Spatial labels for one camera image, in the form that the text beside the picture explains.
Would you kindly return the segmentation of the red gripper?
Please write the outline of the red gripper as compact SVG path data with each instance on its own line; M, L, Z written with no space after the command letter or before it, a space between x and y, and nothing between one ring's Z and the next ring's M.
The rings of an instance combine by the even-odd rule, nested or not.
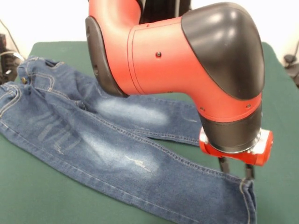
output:
M271 154L272 144L272 131L260 129L252 147L238 153L226 153L217 150L210 144L204 129L201 129L199 133L199 147L201 151L211 156L218 157L221 172L225 174L230 173L228 158L240 160L245 163L245 179L249 181L255 180L254 165L263 166L268 161Z

